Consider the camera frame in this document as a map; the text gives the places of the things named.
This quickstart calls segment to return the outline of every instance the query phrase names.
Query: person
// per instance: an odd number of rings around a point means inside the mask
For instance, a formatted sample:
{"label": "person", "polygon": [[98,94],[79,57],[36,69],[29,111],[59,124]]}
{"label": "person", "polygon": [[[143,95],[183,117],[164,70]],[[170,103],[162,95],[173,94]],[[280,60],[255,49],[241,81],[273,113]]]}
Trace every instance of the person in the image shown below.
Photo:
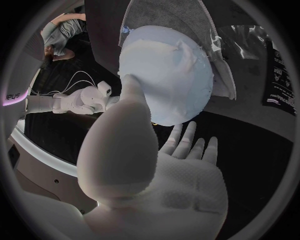
{"label": "person", "polygon": [[85,13],[63,13],[49,22],[41,31],[45,59],[40,68],[48,68],[53,61],[72,59],[75,53],[65,48],[68,40],[87,32]]}

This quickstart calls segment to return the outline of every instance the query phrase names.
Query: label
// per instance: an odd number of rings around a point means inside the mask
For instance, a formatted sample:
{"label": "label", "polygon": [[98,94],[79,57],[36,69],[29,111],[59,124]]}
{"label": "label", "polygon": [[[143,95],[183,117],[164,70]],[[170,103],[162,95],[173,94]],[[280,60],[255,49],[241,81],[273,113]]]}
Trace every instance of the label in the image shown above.
{"label": "label", "polygon": [[286,66],[273,42],[267,42],[268,64],[263,106],[296,115],[292,84]]}

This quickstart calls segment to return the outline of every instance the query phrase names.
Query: white wire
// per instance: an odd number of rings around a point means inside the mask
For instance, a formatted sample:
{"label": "white wire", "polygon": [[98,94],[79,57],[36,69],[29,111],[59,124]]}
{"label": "white wire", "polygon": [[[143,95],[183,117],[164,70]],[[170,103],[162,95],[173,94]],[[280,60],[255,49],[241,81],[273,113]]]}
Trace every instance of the white wire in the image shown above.
{"label": "white wire", "polygon": [[[90,81],[87,81],[87,80],[80,80],[80,81],[77,81],[77,82],[74,83],[71,87],[68,88],[68,86],[70,85],[72,79],[74,78],[74,76],[75,76],[77,73],[85,73],[86,75],[88,75],[89,78],[92,80],[93,84],[92,84]],[[88,83],[90,83],[92,86],[95,86],[95,87],[96,87],[96,84],[95,84],[94,80],[92,79],[92,77],[91,77],[87,72],[85,72],[85,71],[77,71],[77,72],[75,72],[74,75],[71,77],[70,81],[68,82],[67,86],[65,87],[65,89],[64,89],[62,92],[57,91],[57,90],[54,90],[54,91],[50,91],[50,92],[48,92],[48,93],[46,93],[46,94],[39,94],[39,93],[36,93],[35,91],[33,91],[31,87],[29,87],[29,88],[30,88],[31,92],[33,92],[33,93],[36,94],[36,95],[47,96],[47,95],[54,95],[54,94],[63,94],[63,93],[65,93],[66,91],[68,91],[70,88],[72,88],[75,84],[77,84],[77,83],[79,83],[79,82],[88,82]]]}

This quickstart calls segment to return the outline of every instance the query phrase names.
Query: person's arm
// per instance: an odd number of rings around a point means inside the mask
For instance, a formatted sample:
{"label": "person's arm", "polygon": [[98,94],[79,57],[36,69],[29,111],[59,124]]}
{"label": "person's arm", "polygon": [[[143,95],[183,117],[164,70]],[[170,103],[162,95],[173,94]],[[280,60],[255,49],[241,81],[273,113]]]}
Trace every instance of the person's arm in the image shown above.
{"label": "person's arm", "polygon": [[75,53],[72,50],[67,49],[67,48],[65,48],[64,50],[65,50],[65,55],[62,55],[62,56],[56,56],[55,55],[53,57],[54,62],[59,61],[59,60],[68,60],[68,59],[72,59],[72,58],[75,57]]}
{"label": "person's arm", "polygon": [[68,21],[71,19],[81,19],[83,21],[86,20],[86,14],[85,13],[70,13],[70,14],[62,14],[59,17],[53,19],[51,23],[58,26],[61,22]]}

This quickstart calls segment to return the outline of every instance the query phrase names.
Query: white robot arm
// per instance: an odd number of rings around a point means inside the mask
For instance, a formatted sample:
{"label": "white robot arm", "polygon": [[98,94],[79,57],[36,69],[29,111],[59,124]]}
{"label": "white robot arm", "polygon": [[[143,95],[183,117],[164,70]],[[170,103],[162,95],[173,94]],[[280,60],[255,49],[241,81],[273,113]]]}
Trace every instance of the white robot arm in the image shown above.
{"label": "white robot arm", "polygon": [[70,95],[55,94],[52,96],[27,96],[26,114],[53,112],[64,114],[71,111],[75,114],[91,115],[107,111],[120,100],[120,96],[113,96],[112,88],[105,81],[97,87],[88,86]]}

